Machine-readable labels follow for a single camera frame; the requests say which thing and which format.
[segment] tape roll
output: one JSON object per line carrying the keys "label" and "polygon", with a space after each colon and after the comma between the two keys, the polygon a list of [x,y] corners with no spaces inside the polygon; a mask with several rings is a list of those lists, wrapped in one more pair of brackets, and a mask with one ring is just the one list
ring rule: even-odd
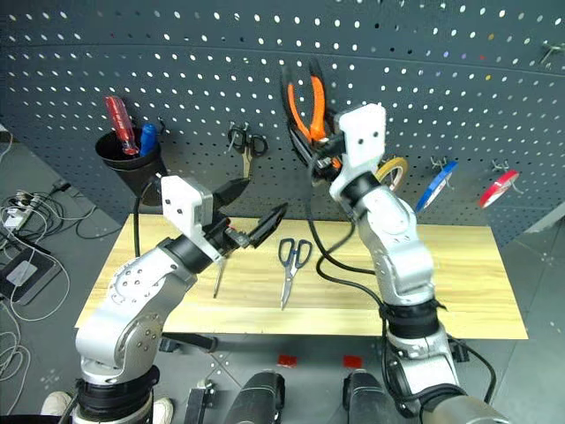
{"label": "tape roll", "polygon": [[402,185],[406,175],[408,174],[408,161],[403,157],[394,157],[386,161],[375,173],[374,176],[382,184],[387,184],[389,177],[392,182],[388,186],[390,190],[395,192]]}
{"label": "tape roll", "polygon": [[478,205],[484,209],[488,208],[495,201],[497,201],[507,190],[514,184],[520,177],[520,172],[517,170],[507,170],[500,178],[493,182],[493,184],[486,189],[480,199]]}
{"label": "tape roll", "polygon": [[438,194],[441,193],[441,190],[443,190],[447,185],[449,179],[451,178],[451,174],[456,169],[456,167],[457,167],[457,162],[455,161],[450,162],[443,167],[441,172],[432,180],[430,185],[426,188],[426,191],[424,192],[422,197],[420,197],[420,200],[416,205],[416,212],[419,212],[420,210],[424,210],[425,208],[427,208],[432,204],[435,198],[438,197]]}

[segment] shoe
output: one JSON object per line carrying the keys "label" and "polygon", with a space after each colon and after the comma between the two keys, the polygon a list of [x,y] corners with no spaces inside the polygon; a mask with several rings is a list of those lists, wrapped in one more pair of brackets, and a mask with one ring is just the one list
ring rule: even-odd
{"label": "shoe", "polygon": [[60,417],[71,401],[72,398],[64,391],[54,391],[43,401],[41,415],[56,415]]}
{"label": "shoe", "polygon": [[173,421],[173,404],[166,397],[153,402],[153,424],[170,424]]}

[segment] power strip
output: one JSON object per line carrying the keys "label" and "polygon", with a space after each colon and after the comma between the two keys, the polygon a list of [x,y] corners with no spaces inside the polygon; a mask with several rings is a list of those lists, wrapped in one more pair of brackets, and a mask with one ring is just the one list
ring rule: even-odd
{"label": "power strip", "polygon": [[29,196],[22,192],[16,193],[16,205],[8,207],[6,209],[6,215],[8,216],[4,221],[4,228],[8,231],[19,230],[32,215],[33,210],[41,202],[40,197],[34,195],[34,197],[29,200]]}

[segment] wooden board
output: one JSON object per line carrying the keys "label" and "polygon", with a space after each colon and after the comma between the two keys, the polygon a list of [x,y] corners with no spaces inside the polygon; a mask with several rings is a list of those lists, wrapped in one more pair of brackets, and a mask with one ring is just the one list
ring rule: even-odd
{"label": "wooden board", "polygon": [[[141,252],[178,231],[162,216],[142,215]],[[249,231],[256,219],[234,218],[238,230]],[[342,237],[347,223],[318,222],[321,239],[330,246]],[[420,225],[420,237],[432,251],[437,299],[449,333],[462,338],[527,338],[524,324],[493,234],[488,227]],[[297,273],[290,300],[280,310],[284,269],[277,259],[280,239],[312,239],[306,221],[284,220],[258,249],[239,249],[228,260],[218,297],[213,299],[217,267],[199,276],[182,303],[169,316],[165,330],[196,333],[266,333],[374,336],[380,334],[376,305],[363,292],[327,282],[315,272],[319,251]],[[133,257],[132,217],[114,245],[87,303],[79,327],[100,305],[115,270]],[[335,255],[350,265],[371,268],[368,251],[357,234]],[[374,276],[351,274],[330,264],[334,276],[354,279],[378,291]]]}

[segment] pegboard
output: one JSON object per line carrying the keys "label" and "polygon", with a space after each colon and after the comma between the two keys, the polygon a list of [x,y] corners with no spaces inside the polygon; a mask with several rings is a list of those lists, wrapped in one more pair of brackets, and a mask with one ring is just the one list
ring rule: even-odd
{"label": "pegboard", "polygon": [[[224,154],[229,122],[267,136],[268,155],[227,211],[260,216],[282,202],[304,217],[305,169],[290,151],[280,99],[282,64],[310,109],[307,64],[316,56],[329,106],[381,102],[387,153],[411,169],[398,193],[412,206],[437,170],[459,162],[421,223],[491,224],[505,244],[563,202],[565,55],[543,64],[544,43],[565,42],[558,1],[342,0],[261,2],[4,2],[1,119],[39,157],[118,221],[132,204],[95,155],[110,129],[105,95],[124,98],[138,125],[157,124],[169,171],[210,188],[240,177],[241,155]],[[508,160],[524,192],[490,208],[477,199]],[[318,218],[340,219],[327,189]]]}

